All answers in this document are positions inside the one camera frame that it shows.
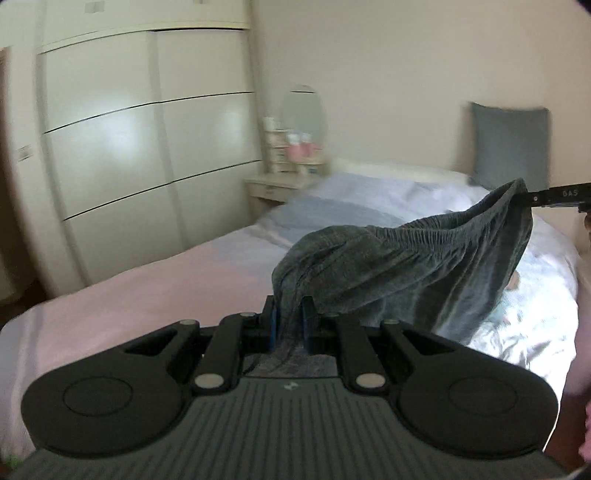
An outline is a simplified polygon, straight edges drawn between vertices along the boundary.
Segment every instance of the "nightstand drawer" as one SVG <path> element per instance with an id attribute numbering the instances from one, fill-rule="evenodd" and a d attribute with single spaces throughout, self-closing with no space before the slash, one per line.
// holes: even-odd
<path id="1" fill-rule="evenodd" d="M 258 183 L 248 184 L 248 194 L 251 197 L 274 200 L 275 202 L 286 202 L 296 192 L 297 189 L 287 187 L 275 187 L 273 185 L 261 185 Z"/>

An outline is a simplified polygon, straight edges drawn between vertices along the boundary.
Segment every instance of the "gray pillow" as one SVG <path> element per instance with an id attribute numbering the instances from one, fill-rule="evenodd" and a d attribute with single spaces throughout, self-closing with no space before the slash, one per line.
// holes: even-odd
<path id="1" fill-rule="evenodd" d="M 476 135 L 473 181 L 495 189 L 524 179 L 530 192 L 548 188 L 550 112 L 472 104 Z"/>

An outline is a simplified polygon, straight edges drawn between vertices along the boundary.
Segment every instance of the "headboard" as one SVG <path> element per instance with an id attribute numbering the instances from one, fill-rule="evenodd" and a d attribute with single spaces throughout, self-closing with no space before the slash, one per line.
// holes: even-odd
<path id="1" fill-rule="evenodd" d="M 330 162 L 330 172 L 345 172 L 378 179 L 402 179 L 425 183 L 459 183 L 466 185 L 469 176 L 442 168 L 405 165 L 402 163 L 360 163 L 344 158 Z"/>

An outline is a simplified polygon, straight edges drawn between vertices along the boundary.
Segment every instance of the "ribbed rubber surface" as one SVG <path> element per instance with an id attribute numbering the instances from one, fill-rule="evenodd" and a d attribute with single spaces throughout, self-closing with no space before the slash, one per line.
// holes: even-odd
<path id="1" fill-rule="evenodd" d="M 541 452 L 485 462 L 438 451 L 413 437 L 384 400 L 354 395 L 337 378 L 243 378 L 229 394 L 196 400 L 174 430 L 137 452 L 88 460 L 38 451 L 10 478 L 531 480 L 561 474 Z"/>

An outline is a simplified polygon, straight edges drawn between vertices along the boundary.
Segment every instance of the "pink bedsheet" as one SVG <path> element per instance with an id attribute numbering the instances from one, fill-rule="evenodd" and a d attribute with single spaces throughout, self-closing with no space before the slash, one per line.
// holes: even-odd
<path id="1" fill-rule="evenodd" d="M 260 312 L 287 248 L 258 237 L 256 229 L 126 271 L 10 321 L 0 335 L 2 460 L 34 450 L 20 403 L 40 375 L 178 320 L 211 326 L 232 313 Z"/>

